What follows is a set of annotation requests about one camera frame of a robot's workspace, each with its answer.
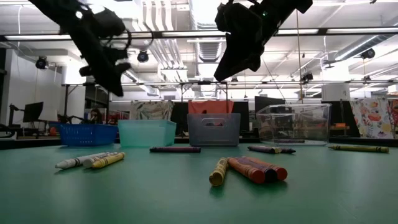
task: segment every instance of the ceiling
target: ceiling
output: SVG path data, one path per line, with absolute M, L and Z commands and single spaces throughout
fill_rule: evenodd
M 20 6 L 17 5 L 2 5 L 0 1 L 0 34 L 56 34 L 58 32 L 58 25 L 46 18 L 34 6 Z M 245 5 L 250 5 L 248 1 L 239 1 Z M 188 0 L 171 0 L 172 3 L 172 25 L 174 30 L 190 30 L 192 29 L 190 11 L 188 9 Z M 125 2 L 112 2 L 116 9 L 126 8 Z M 383 1 L 378 0 L 375 4 L 369 4 L 364 0 L 318 0 L 314 1 L 314 5 L 305 13 L 298 13 L 298 21 L 296 12 L 294 12 L 282 25 L 281 28 L 296 29 L 297 24 L 299 28 L 319 28 L 319 27 L 372 27 L 383 26 L 387 21 L 398 16 L 398 1 Z M 146 16 L 146 7 L 144 5 L 144 16 Z M 155 15 L 152 15 L 152 20 L 155 21 Z M 131 23 L 131 18 L 124 18 L 126 27 L 134 30 Z M 314 80 L 324 80 L 321 76 L 321 59 L 325 52 L 333 53 L 339 51 L 356 40 L 362 38 L 359 35 L 341 35 L 341 36 L 316 36 L 316 37 L 273 37 L 266 44 L 266 51 L 263 55 L 263 62 L 258 71 L 253 72 L 246 70 L 237 74 L 239 81 L 257 82 L 257 81 L 289 81 L 293 78 L 299 80 L 300 70 L 302 65 L 310 61 L 314 61 L 314 66 L 310 71 L 314 74 Z M 196 54 L 196 47 L 193 43 L 188 43 L 188 39 L 177 39 L 177 46 L 183 61 L 187 67 L 187 78 L 189 80 L 197 80 L 203 76 L 212 76 L 212 74 L 198 74 L 198 58 Z M 135 40 L 133 44 L 141 44 L 142 41 Z M 66 49 L 70 54 L 79 56 L 79 51 L 70 41 L 52 41 L 52 42 L 21 42 L 21 50 L 32 51 L 43 49 Z M 376 51 L 376 56 L 373 59 L 351 58 L 345 61 L 347 64 L 349 75 L 345 77 L 351 80 L 360 80 L 368 74 L 375 74 L 376 71 L 388 68 L 398 63 L 398 37 L 384 41 L 373 49 Z M 138 49 L 132 48 L 130 61 L 133 64 L 134 71 L 140 80 L 145 82 L 162 82 L 163 80 L 157 74 L 158 61 L 152 54 L 149 55 L 150 60 L 146 63 L 139 63 L 136 59 Z M 377 80 L 390 80 L 398 77 L 398 70 L 383 73 L 377 77 Z M 308 84 L 304 88 L 311 88 L 315 85 Z M 387 84 L 380 84 L 367 88 L 366 91 L 373 91 L 374 93 L 385 93 Z M 230 88 L 236 89 L 275 89 L 275 85 L 236 85 Z M 297 89 L 297 85 L 279 86 L 285 89 Z M 363 84 L 352 84 L 351 88 L 361 88 Z M 137 86 L 126 87 L 127 91 L 142 91 Z M 320 86 L 315 86 L 311 91 L 320 91 Z

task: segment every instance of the table surface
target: table surface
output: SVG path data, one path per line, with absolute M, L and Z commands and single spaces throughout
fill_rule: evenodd
M 0 151 L 0 223 L 397 223 L 398 151 L 296 147 L 294 155 L 239 147 L 199 154 L 122 149 L 99 170 L 57 162 L 119 145 Z M 220 157 L 252 156 L 285 167 L 285 182 L 257 185 L 235 170 L 221 187 L 208 176 Z

